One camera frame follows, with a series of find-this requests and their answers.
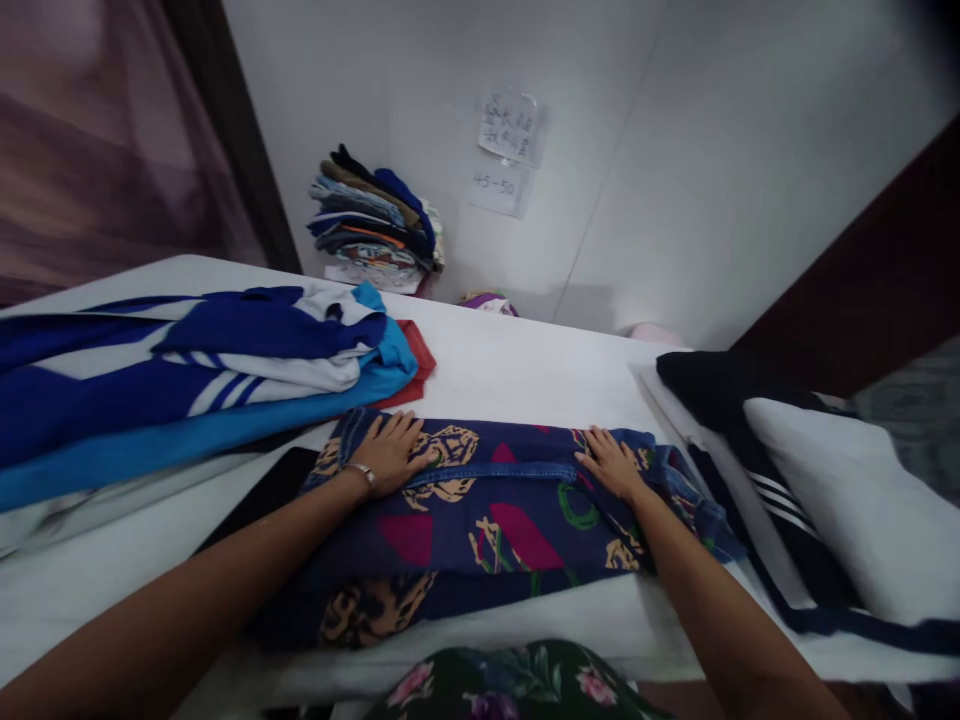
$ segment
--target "hand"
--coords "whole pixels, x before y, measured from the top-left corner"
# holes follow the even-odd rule
[[[373,497],[379,498],[395,492],[437,459],[436,450],[424,453],[414,460],[410,459],[410,451],[413,450],[422,428],[423,420],[414,422],[412,411],[399,412],[391,416],[386,424],[383,423],[383,416],[378,416],[373,421],[360,447],[350,458],[350,462],[366,465],[373,471],[376,478]],[[350,468],[347,468],[347,472],[356,473]]]
[[[609,430],[596,425],[584,435],[596,460],[583,453],[576,453],[576,458],[607,490],[626,502],[654,494],[637,472],[633,450],[626,443],[618,445]]]

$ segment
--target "floral skirt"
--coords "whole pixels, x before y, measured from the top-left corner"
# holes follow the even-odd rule
[[[413,668],[367,720],[672,718],[595,653],[565,640],[511,650],[450,648]]]

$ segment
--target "wrist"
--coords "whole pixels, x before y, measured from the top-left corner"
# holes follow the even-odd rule
[[[362,470],[356,467],[341,469],[330,482],[342,488],[347,499],[354,507],[362,505],[373,496],[373,486]]]
[[[630,506],[630,509],[633,510],[634,515],[640,515],[649,509],[652,503],[659,499],[659,496],[644,483],[643,485],[632,489],[630,494],[624,498],[624,502]]]

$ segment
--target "bracelet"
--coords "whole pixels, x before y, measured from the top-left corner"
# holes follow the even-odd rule
[[[343,466],[343,469],[353,468],[354,470],[359,470],[361,474],[367,479],[367,482],[370,483],[370,492],[373,492],[373,489],[377,484],[377,476],[373,474],[373,470],[368,468],[362,463],[347,463]]]

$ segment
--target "pink curtain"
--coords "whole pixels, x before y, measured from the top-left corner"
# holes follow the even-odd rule
[[[181,253],[265,266],[158,2],[0,3],[0,305]]]

